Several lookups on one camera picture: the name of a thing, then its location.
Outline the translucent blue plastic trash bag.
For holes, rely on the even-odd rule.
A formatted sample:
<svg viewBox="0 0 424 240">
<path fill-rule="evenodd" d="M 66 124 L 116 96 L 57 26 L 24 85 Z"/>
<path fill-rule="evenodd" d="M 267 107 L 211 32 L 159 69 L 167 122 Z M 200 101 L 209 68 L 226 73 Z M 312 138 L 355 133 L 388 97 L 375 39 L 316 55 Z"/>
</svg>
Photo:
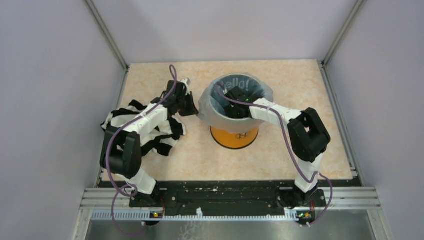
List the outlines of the translucent blue plastic trash bag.
<svg viewBox="0 0 424 240">
<path fill-rule="evenodd" d="M 233 134 L 249 132 L 263 123 L 262 120 L 250 117 L 228 117 L 225 113 L 225 107 L 229 106 L 230 102 L 221 96 L 223 93 L 221 85 L 228 91 L 238 87 L 248 98 L 258 96 L 270 102 L 274 101 L 272 88 L 256 76 L 243 72 L 226 74 L 213 80 L 200 97 L 198 101 L 199 113 L 197 115 L 200 120 L 211 127 Z"/>
</svg>

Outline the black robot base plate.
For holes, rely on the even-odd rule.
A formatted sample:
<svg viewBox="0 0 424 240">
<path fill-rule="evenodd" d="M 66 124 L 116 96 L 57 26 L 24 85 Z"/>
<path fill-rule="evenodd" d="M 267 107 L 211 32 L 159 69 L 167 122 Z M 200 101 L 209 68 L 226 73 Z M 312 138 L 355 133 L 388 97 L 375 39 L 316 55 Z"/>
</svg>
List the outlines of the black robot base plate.
<svg viewBox="0 0 424 240">
<path fill-rule="evenodd" d="M 282 216 L 295 208 L 316 210 L 327 205 L 324 191 L 304 193 L 292 180 L 160 181 L 152 194 L 138 193 L 132 208 L 160 208 L 167 217 Z"/>
</svg>

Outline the orange gold-rimmed trash bin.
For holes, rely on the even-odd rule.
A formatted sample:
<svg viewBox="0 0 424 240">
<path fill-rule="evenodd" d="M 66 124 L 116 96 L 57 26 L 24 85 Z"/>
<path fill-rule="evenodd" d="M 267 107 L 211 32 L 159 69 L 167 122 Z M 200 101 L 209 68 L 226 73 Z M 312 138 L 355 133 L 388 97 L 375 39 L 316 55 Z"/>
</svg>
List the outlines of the orange gold-rimmed trash bin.
<svg viewBox="0 0 424 240">
<path fill-rule="evenodd" d="M 210 133 L 214 141 L 230 150 L 241 150 L 247 148 L 258 137 L 259 127 L 253 128 L 252 130 L 244 133 L 229 133 L 225 130 L 217 129 L 215 127 L 210 127 Z"/>
</svg>

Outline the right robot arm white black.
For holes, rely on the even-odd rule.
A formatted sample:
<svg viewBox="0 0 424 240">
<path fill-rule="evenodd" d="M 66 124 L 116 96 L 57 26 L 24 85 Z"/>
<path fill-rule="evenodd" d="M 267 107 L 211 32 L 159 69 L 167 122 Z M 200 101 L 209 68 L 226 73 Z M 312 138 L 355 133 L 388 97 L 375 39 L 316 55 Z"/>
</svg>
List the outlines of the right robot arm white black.
<svg viewBox="0 0 424 240">
<path fill-rule="evenodd" d="M 323 155 L 331 142 L 331 136 L 318 112 L 309 107 L 297 110 L 278 105 L 266 98 L 236 94 L 236 88 L 228 91 L 221 85 L 214 87 L 217 93 L 229 101 L 236 113 L 281 128 L 289 156 L 297 170 L 294 181 L 298 188 L 293 200 L 299 206 L 307 206 L 314 198 L 312 190 L 318 184 Z"/>
</svg>

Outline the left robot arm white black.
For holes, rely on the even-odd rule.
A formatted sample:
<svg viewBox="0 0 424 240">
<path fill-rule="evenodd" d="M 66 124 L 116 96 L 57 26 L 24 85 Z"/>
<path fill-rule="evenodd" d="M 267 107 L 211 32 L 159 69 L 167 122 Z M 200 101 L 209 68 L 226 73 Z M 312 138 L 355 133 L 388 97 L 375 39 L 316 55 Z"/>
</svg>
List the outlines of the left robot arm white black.
<svg viewBox="0 0 424 240">
<path fill-rule="evenodd" d="M 142 169 L 142 158 L 149 152 L 168 156 L 187 134 L 176 114 L 198 114 L 190 84 L 189 78 L 170 80 L 162 95 L 149 105 L 133 100 L 127 108 L 112 111 L 101 125 L 104 140 L 100 166 L 126 181 L 149 207 L 160 202 L 161 194 L 155 190 L 157 181 Z"/>
</svg>

